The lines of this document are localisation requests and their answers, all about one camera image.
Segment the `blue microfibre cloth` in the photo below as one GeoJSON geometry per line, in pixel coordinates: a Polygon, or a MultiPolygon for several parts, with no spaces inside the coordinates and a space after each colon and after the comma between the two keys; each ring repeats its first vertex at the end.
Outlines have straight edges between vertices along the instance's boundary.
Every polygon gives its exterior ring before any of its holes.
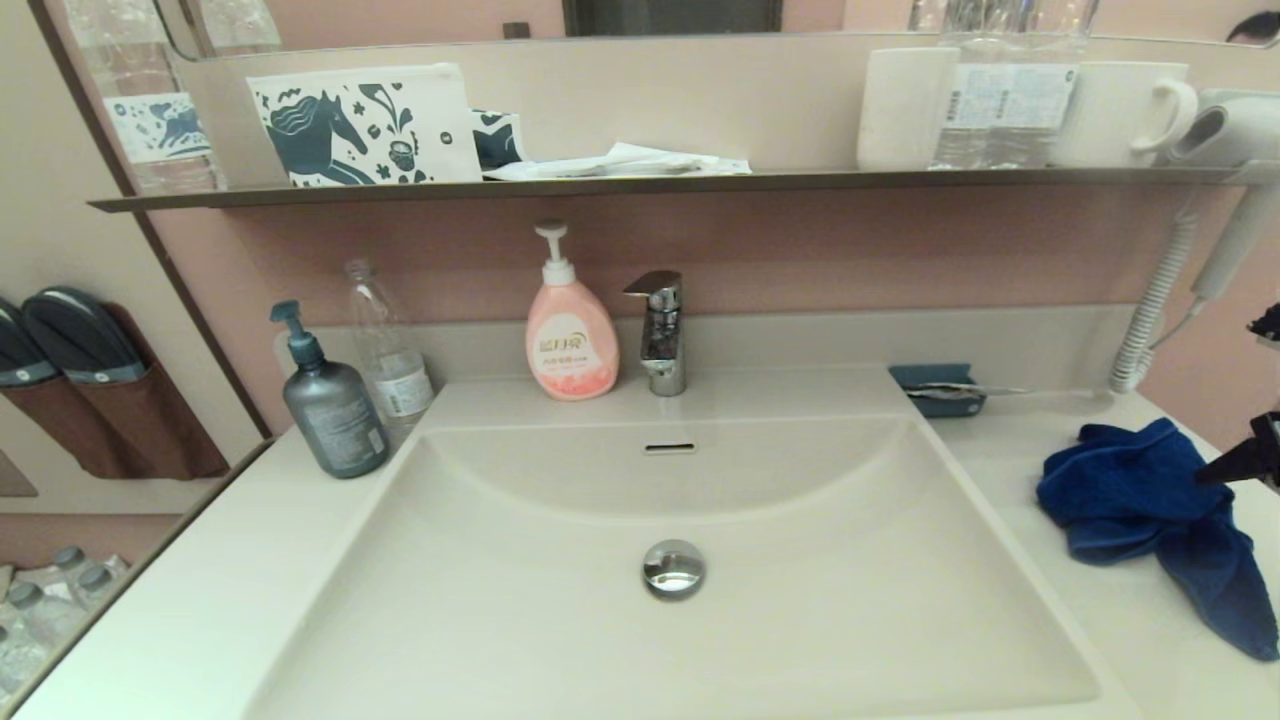
{"type": "Polygon", "coordinates": [[[1280,662],[1280,618],[1253,539],[1235,521],[1234,492],[1196,479],[1207,466],[1169,419],[1139,430],[1084,424],[1043,461],[1036,498],[1073,560],[1106,568],[1152,555],[1215,635],[1280,662]]]}

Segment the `chrome faucet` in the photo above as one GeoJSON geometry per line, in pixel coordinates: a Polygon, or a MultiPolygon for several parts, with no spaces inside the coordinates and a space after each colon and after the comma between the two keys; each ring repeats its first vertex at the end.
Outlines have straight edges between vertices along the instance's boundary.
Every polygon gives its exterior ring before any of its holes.
{"type": "Polygon", "coordinates": [[[640,363],[650,392],[676,397],[685,392],[684,277],[675,270],[653,270],[623,288],[623,295],[645,300],[640,363]]]}

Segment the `white vanity sink basin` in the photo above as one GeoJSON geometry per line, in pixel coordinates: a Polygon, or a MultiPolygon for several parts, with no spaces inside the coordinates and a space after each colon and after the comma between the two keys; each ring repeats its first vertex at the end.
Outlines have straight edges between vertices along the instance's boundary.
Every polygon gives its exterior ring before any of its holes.
{"type": "Polygon", "coordinates": [[[1139,720],[878,366],[451,388],[244,720],[1139,720]],[[667,602],[644,553],[695,544],[667,602]]]}

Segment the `clear labelled water bottle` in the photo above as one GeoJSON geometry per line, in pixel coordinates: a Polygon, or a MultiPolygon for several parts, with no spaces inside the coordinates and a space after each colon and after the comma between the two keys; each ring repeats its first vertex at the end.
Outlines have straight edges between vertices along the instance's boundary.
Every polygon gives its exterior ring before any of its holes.
{"type": "Polygon", "coordinates": [[[1100,0],[1018,0],[1007,46],[1009,83],[991,132],[995,169],[1048,164],[1100,0]]]}
{"type": "Polygon", "coordinates": [[[973,170],[984,160],[1007,87],[1007,0],[940,0],[938,45],[957,50],[932,170],[973,170]]]}

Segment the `blue rectangular tray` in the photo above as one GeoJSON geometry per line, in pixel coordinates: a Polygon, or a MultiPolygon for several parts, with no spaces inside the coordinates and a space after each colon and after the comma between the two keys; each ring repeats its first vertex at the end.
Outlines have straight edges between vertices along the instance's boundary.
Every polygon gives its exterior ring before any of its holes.
{"type": "MultiPolygon", "coordinates": [[[[888,373],[902,389],[906,389],[909,386],[931,382],[973,382],[972,365],[969,363],[890,365],[888,373]]],[[[910,397],[910,400],[925,419],[970,418],[978,415],[986,405],[984,398],[910,397]]]]}

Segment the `white ribbed cup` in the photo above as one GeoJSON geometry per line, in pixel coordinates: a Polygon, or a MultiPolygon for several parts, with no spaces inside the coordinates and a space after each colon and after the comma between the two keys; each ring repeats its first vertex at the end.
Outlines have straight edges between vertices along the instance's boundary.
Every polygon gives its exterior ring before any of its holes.
{"type": "Polygon", "coordinates": [[[870,54],[858,129],[859,170],[919,172],[931,167],[960,56],[956,47],[870,54]]]}

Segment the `chrome drain stopper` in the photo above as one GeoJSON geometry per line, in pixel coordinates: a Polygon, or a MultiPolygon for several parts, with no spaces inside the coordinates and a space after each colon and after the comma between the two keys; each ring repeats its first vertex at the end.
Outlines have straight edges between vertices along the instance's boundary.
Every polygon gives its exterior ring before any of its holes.
{"type": "Polygon", "coordinates": [[[707,579],[703,552],[685,539],[663,539],[643,556],[641,578],[645,591],[667,602],[691,598],[707,579]]]}

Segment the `white plastic amenity packets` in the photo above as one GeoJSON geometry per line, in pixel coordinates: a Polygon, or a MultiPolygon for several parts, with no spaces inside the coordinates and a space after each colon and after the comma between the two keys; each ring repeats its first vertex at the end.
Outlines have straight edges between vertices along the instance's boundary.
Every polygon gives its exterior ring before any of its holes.
{"type": "Polygon", "coordinates": [[[696,152],[650,149],[634,143],[614,143],[609,152],[593,158],[550,161],[513,161],[484,170],[486,181],[534,182],[594,178],[718,177],[750,176],[746,160],[696,152]]]}

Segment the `white horse print pouch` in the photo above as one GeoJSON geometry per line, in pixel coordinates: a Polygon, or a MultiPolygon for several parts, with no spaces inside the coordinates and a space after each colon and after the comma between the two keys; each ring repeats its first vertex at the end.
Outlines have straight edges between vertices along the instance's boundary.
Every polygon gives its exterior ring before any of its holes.
{"type": "Polygon", "coordinates": [[[260,76],[246,83],[294,187],[483,181],[456,64],[260,76]]]}

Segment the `clear empty plastic bottle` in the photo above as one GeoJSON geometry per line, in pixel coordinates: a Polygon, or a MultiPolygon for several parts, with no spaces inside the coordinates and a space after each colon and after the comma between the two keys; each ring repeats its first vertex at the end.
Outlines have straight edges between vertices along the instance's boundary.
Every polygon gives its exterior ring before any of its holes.
{"type": "Polygon", "coordinates": [[[392,443],[402,445],[436,393],[425,357],[366,258],[346,263],[355,347],[392,443]]]}

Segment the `brown fabric slipper pocket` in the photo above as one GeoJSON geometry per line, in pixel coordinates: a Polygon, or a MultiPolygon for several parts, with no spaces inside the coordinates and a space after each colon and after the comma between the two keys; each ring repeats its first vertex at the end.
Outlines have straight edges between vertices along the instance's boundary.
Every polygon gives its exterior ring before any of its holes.
{"type": "Polygon", "coordinates": [[[0,395],[65,450],[81,469],[101,479],[123,479],[128,469],[120,442],[102,415],[64,377],[0,387],[0,395]]]}
{"type": "Polygon", "coordinates": [[[125,307],[102,309],[143,363],[136,380],[76,384],[74,388],[132,451],[118,479],[196,480],[223,477],[230,466],[159,361],[125,307]]]}

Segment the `water bottle horse label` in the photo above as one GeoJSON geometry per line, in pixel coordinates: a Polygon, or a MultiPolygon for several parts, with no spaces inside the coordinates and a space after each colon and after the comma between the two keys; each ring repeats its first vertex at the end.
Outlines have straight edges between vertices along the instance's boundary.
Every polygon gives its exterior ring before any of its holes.
{"type": "Polygon", "coordinates": [[[218,190],[209,137],[154,0],[61,3],[138,193],[218,190]]]}

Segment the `capped plastic water bottle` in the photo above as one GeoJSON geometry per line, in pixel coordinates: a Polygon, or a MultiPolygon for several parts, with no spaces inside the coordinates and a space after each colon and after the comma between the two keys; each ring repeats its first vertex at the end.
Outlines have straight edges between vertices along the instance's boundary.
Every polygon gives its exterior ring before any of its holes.
{"type": "Polygon", "coordinates": [[[8,619],[0,620],[0,678],[15,684],[31,679],[68,641],[82,620],[82,609],[40,585],[18,582],[9,591],[8,619]]]}
{"type": "Polygon", "coordinates": [[[127,571],[120,574],[110,564],[84,565],[76,575],[72,589],[86,612],[96,612],[122,588],[127,571]]]}
{"type": "Polygon", "coordinates": [[[64,584],[70,598],[79,605],[84,605],[84,592],[79,584],[79,579],[86,571],[97,565],[99,562],[90,557],[78,544],[70,544],[59,550],[52,559],[55,579],[64,584]]]}

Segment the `dark grey slipper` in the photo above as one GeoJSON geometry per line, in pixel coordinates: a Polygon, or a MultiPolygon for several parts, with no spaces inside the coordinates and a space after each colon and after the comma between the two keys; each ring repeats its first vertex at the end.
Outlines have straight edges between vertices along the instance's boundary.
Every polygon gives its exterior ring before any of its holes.
{"type": "Polygon", "coordinates": [[[0,387],[38,384],[60,374],[22,324],[19,309],[0,297],[0,387]]]}
{"type": "Polygon", "coordinates": [[[120,324],[90,293],[52,286],[28,297],[20,313],[37,346],[73,383],[127,383],[148,370],[120,324]]]}

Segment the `white wall hair dryer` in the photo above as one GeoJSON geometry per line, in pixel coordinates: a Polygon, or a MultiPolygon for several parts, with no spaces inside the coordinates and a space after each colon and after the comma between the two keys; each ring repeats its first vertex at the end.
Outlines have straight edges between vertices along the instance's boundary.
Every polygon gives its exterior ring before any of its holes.
{"type": "Polygon", "coordinates": [[[1210,302],[1280,214],[1280,92],[1207,88],[1199,100],[1199,114],[1165,152],[1166,164],[1229,170],[1247,186],[1192,284],[1197,300],[1210,302]]]}

